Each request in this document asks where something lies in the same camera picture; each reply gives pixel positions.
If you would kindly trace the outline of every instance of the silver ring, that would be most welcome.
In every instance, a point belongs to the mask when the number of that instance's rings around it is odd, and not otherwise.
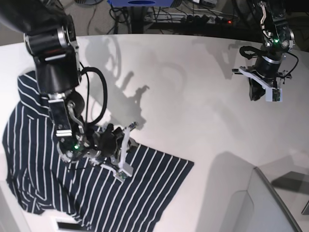
[[[60,45],[62,47],[67,47],[68,43],[64,37],[64,31],[62,27],[57,29],[57,34],[58,34],[58,40],[59,40]]]
[[[281,62],[282,62],[282,58],[281,58],[281,60],[272,60],[268,57],[264,57],[264,56],[262,56],[262,57],[263,57],[264,60],[266,60],[268,63],[271,63],[271,64],[281,64]]]
[[[24,42],[25,42],[26,48],[28,48],[28,52],[30,52],[33,55],[34,53],[31,49],[30,43],[29,43],[29,36],[27,36],[26,34],[24,34]]]

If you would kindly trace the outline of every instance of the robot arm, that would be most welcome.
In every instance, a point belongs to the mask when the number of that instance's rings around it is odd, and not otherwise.
[[[107,105],[104,75],[96,68],[80,70],[72,17],[65,14],[57,0],[45,1],[0,0],[0,21],[24,33],[27,50],[35,62],[39,92],[49,97],[50,118],[55,125],[59,141],[57,149],[62,160],[73,163],[87,157],[92,165],[110,169],[123,182],[133,174],[125,156],[132,146],[136,146],[128,138],[137,124],[123,130],[114,130],[109,124],[104,132],[94,132],[93,126],[102,119]],[[81,116],[84,100],[75,91],[86,72],[99,75],[105,102],[100,116],[87,124]]]
[[[260,29],[263,36],[261,50],[244,46],[240,54],[247,58],[257,58],[253,67],[234,69],[235,74],[249,78],[250,99],[259,100],[266,95],[268,102],[281,102],[282,89],[277,78],[292,78],[291,72],[278,72],[285,53],[295,45],[294,34],[285,19],[285,8],[282,0],[254,0],[254,6],[261,14]]]

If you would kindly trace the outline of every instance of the floor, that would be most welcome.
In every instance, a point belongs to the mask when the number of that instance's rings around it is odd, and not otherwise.
[[[103,35],[106,34],[113,26],[114,21],[109,15],[110,5],[107,0],[103,0],[97,6],[83,7],[76,4],[74,0],[60,0],[63,4],[67,14],[72,15],[77,36],[85,35]],[[240,8],[244,8],[244,0],[238,0]],[[178,7],[178,9],[190,13],[190,10],[184,6]],[[227,0],[218,1],[217,10],[224,11],[225,13],[232,14],[233,8],[231,3]],[[168,9],[166,11],[177,12],[174,9]],[[94,15],[89,31],[87,30],[88,23],[91,17]],[[123,24],[119,26],[119,34],[126,34],[127,27]],[[160,31],[152,31],[149,33],[161,33]],[[21,33],[14,32],[4,25],[0,24],[0,45],[14,44],[23,42],[23,35]]]

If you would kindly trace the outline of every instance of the screw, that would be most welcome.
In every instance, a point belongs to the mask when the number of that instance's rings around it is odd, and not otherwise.
[[[288,42],[287,40],[283,41],[283,42],[282,42],[282,46],[283,46],[283,47],[289,46],[289,42]]]

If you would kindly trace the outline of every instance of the power strip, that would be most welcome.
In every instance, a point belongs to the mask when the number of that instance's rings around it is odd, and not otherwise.
[[[181,23],[181,21],[179,19],[186,19],[189,15],[192,16],[199,16],[202,17],[203,15],[206,15],[209,20],[208,20],[208,24],[216,24],[216,17],[212,14],[183,14],[183,13],[159,13],[156,14],[155,16],[157,17],[157,21],[160,23]],[[152,13],[152,16],[148,17],[148,20],[151,22],[155,22],[155,17],[154,14]]]

